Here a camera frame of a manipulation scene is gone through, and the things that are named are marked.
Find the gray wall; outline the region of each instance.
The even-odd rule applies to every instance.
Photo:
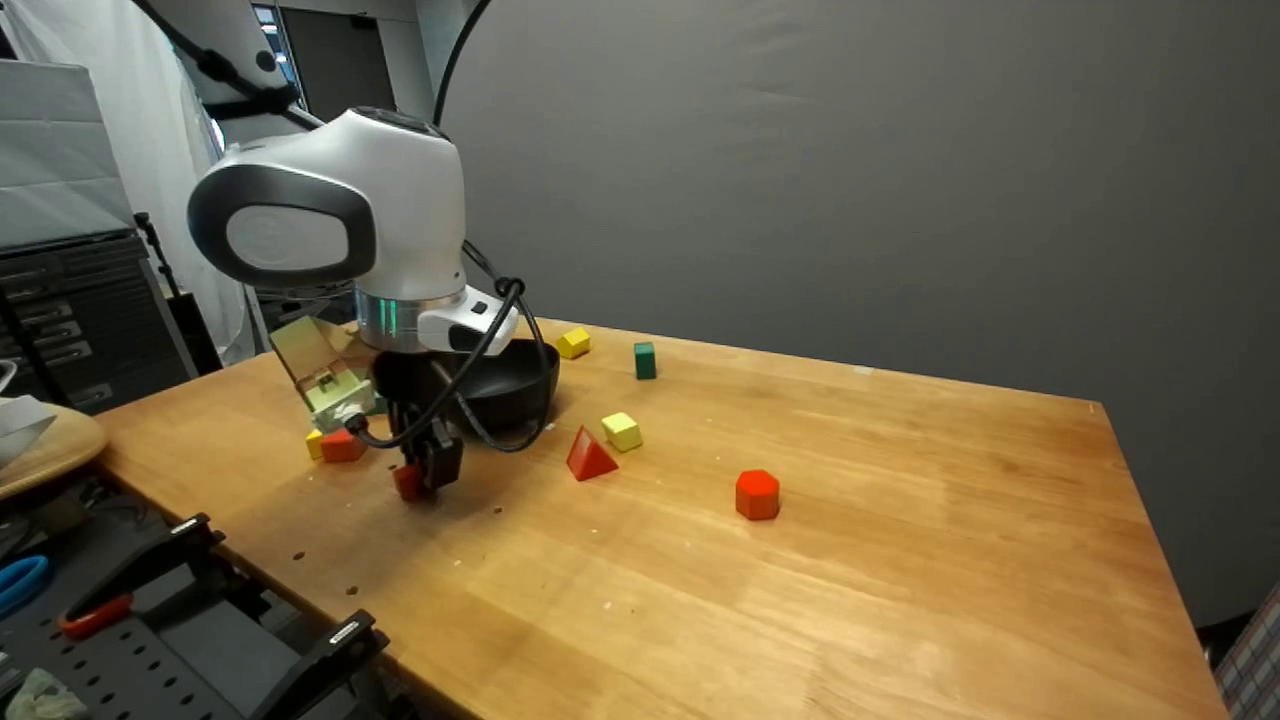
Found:
[[[1277,0],[491,5],[443,127],[544,312],[1100,398],[1196,619],[1280,580]]]

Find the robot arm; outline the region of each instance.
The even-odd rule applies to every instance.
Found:
[[[279,213],[315,248],[305,264],[277,262],[277,243],[299,243]],[[417,120],[343,114],[233,152],[194,185],[189,222],[199,253],[242,284],[353,280],[359,332],[385,351],[472,351],[497,329],[497,356],[516,332],[504,302],[462,284],[458,157]]]

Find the wooden tabletop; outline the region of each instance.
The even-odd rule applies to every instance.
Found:
[[[1095,399],[632,332],[568,362],[529,453],[404,508],[315,467],[273,356],[103,418],[103,467],[480,715],[1222,715]],[[578,423],[644,447],[577,483]],[[742,467],[783,513],[733,508]]]

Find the green block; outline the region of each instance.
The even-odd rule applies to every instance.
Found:
[[[647,341],[635,341],[635,380],[657,380],[657,351]]]

